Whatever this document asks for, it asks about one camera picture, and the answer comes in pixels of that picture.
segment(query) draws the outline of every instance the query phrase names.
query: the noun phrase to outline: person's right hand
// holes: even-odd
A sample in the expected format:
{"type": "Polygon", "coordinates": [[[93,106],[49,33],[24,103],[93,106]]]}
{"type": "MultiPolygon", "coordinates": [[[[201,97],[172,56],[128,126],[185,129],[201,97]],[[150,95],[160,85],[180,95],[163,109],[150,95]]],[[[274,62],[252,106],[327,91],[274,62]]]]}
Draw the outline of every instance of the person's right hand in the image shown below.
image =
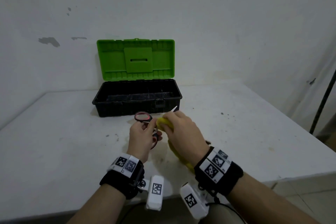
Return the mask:
{"type": "Polygon", "coordinates": [[[174,125],[172,131],[167,125],[161,124],[174,148],[193,167],[196,166],[208,152],[209,146],[195,122],[181,111],[167,112],[163,117],[174,125]]]}

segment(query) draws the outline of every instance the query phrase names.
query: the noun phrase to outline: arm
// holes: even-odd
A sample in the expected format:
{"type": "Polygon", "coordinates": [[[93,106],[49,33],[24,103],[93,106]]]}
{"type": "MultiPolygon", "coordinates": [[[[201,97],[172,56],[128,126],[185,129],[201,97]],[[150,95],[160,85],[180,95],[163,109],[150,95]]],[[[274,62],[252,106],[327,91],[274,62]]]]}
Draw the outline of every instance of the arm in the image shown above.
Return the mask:
{"type": "MultiPolygon", "coordinates": [[[[152,134],[155,126],[156,119],[152,119],[148,126],[138,121],[133,124],[130,128],[127,154],[133,155],[145,163],[153,145],[152,134]]],[[[158,132],[158,134],[159,140],[161,140],[162,133],[158,132]]],[[[103,184],[68,223],[115,223],[125,200],[126,197],[123,193],[108,184],[103,184]]]]}
{"type": "MultiPolygon", "coordinates": [[[[181,111],[168,112],[164,117],[174,125],[172,131],[161,124],[169,140],[178,153],[195,167],[209,150],[199,128],[181,111]]],[[[250,224],[318,223],[246,173],[238,179],[226,198],[250,224]]]]}

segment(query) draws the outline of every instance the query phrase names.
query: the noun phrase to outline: wristband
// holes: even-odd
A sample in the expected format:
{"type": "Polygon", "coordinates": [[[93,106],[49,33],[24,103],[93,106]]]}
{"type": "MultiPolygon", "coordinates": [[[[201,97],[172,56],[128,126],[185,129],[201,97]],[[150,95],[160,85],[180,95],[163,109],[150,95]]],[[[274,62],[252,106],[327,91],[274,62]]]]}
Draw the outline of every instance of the wristband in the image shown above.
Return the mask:
{"type": "Polygon", "coordinates": [[[126,199],[132,199],[139,192],[137,185],[144,174],[144,165],[138,158],[122,153],[107,169],[99,185],[108,184],[123,193],[126,199]]]}
{"type": "Polygon", "coordinates": [[[228,155],[212,146],[194,169],[199,186],[212,196],[217,193],[227,196],[244,174],[228,155]]]}

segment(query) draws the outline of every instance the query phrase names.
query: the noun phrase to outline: open toolbox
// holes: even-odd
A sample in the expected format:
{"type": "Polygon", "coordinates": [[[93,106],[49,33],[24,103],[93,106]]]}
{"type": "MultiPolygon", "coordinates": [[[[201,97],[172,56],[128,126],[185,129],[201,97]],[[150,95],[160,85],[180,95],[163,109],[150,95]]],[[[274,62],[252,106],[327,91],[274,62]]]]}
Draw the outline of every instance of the open toolbox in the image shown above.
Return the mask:
{"type": "Polygon", "coordinates": [[[168,112],[182,95],[174,79],[174,40],[98,40],[104,82],[92,104],[100,117],[168,112]]]}

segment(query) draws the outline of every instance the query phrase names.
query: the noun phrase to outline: black pole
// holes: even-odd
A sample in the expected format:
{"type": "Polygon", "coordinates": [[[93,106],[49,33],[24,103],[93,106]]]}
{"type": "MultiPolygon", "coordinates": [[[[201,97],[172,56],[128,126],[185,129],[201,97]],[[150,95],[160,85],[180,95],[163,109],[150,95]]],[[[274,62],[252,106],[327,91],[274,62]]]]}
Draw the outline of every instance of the black pole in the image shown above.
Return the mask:
{"type": "Polygon", "coordinates": [[[324,105],[325,105],[326,102],[327,102],[327,99],[328,99],[329,94],[330,94],[330,92],[331,92],[331,90],[332,90],[332,88],[333,88],[333,86],[334,86],[334,84],[335,84],[335,81],[336,81],[336,70],[335,70],[335,72],[334,72],[333,77],[332,77],[331,80],[330,80],[330,83],[329,83],[329,85],[328,85],[328,88],[327,88],[327,90],[325,91],[325,94],[324,94],[324,96],[323,96],[323,98],[322,98],[322,101],[321,101],[321,103],[320,103],[320,106],[318,107],[318,110],[317,110],[317,112],[316,112],[315,118],[314,118],[313,123],[312,123],[312,125],[311,125],[311,128],[310,128],[310,130],[309,130],[309,133],[311,133],[311,134],[314,133],[316,124],[317,124],[317,122],[319,121],[319,118],[320,118],[320,115],[321,115],[321,113],[322,113],[323,107],[324,107],[324,105]]]}

